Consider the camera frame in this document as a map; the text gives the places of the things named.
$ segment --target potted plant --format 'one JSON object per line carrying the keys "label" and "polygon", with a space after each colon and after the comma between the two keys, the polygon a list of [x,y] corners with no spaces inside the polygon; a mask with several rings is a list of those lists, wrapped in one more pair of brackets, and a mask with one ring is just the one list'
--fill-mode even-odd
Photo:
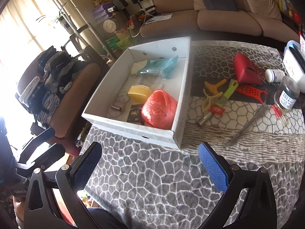
{"label": "potted plant", "polygon": [[62,11],[60,11],[57,16],[43,15],[43,16],[39,17],[36,21],[39,20],[38,22],[41,22],[43,19],[48,18],[48,17],[53,18],[53,20],[51,20],[53,27],[54,27],[54,23],[56,23],[56,24],[60,23],[60,25],[62,25],[70,35],[72,35],[74,33],[72,27],[68,24],[66,19],[62,16]]}

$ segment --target gray patterned tablecloth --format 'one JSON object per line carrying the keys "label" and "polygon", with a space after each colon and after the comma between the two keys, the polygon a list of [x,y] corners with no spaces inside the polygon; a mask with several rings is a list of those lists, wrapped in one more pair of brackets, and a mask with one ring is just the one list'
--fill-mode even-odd
{"label": "gray patterned tablecloth", "polygon": [[[146,144],[92,127],[82,152],[97,141],[103,147],[103,157],[86,191],[129,229],[197,229],[222,195],[198,158],[197,146],[209,142],[218,154],[242,169],[267,168],[280,228],[298,199],[304,172],[305,125],[300,106],[286,114],[286,127],[268,110],[232,147],[225,149],[223,145],[253,117],[260,104],[235,96],[224,107],[222,117],[214,116],[201,128],[195,120],[202,116],[205,98],[197,95],[200,93],[194,87],[211,78],[234,78],[232,63],[237,52],[262,69],[285,70],[281,57],[273,48],[241,42],[198,41],[193,42],[192,50],[193,88],[181,149]],[[274,90],[267,84],[264,87]],[[245,195],[243,190],[227,224],[235,220]]]}

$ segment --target white cable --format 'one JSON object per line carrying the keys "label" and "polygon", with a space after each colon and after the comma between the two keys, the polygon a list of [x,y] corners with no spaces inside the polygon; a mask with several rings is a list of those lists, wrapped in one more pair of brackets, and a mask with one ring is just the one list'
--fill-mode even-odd
{"label": "white cable", "polygon": [[143,22],[142,26],[140,27],[139,32],[137,33],[136,36],[133,36],[133,35],[132,35],[132,28],[130,27],[130,35],[131,35],[133,38],[137,37],[137,36],[140,34],[140,30],[141,30],[141,28],[144,26],[145,20],[146,20],[146,14],[145,14],[144,22]]}
{"label": "white cable", "polygon": [[144,26],[144,24],[145,24],[145,22],[146,22],[146,21],[145,21],[145,20],[146,20],[146,15],[150,15],[150,16],[152,16],[152,17],[156,17],[156,16],[154,16],[154,15],[151,15],[151,14],[147,13],[147,12],[145,11],[145,9],[143,9],[143,8],[141,8],[140,10],[143,10],[143,11],[144,11],[145,18],[144,18],[144,22],[143,22],[142,26],[140,27],[139,32],[138,32],[138,34],[137,34],[136,36],[132,36],[132,28],[130,27],[130,35],[131,35],[133,38],[137,37],[137,36],[140,34],[140,30],[141,30],[141,28]]}

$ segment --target yellow plastic container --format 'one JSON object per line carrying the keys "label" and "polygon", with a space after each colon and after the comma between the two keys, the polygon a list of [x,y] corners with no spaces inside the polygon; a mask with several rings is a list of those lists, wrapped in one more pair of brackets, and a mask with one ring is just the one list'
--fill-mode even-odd
{"label": "yellow plastic container", "polygon": [[149,87],[135,85],[130,88],[128,95],[138,104],[144,104],[152,93]]}

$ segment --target jar label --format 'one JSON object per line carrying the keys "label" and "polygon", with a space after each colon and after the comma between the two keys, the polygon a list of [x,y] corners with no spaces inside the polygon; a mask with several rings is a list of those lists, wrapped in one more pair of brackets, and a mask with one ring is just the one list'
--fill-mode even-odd
{"label": "jar label", "polygon": [[274,74],[274,83],[280,83],[283,80],[283,77],[285,76],[285,73],[282,72],[279,69],[276,70],[272,70],[273,74]]}
{"label": "jar label", "polygon": [[282,94],[280,95],[280,104],[286,109],[292,109],[296,99],[292,99],[287,93],[283,90]]}

